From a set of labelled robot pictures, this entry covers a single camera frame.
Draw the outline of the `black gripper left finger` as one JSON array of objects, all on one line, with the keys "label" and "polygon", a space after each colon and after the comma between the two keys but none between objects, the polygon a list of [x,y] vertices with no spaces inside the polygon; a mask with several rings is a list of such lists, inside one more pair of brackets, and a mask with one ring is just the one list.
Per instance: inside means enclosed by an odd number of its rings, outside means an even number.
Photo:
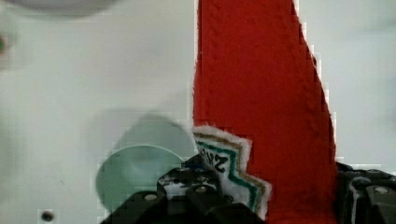
[{"label": "black gripper left finger", "polygon": [[265,224],[243,203],[221,192],[200,155],[161,176],[155,190],[130,196],[100,224]]}]

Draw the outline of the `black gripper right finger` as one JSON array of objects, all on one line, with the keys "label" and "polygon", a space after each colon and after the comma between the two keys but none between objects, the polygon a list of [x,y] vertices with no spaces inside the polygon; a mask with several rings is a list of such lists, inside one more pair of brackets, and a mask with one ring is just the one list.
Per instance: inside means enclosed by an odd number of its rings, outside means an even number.
[{"label": "black gripper right finger", "polygon": [[395,176],[337,162],[337,224],[396,224]]}]

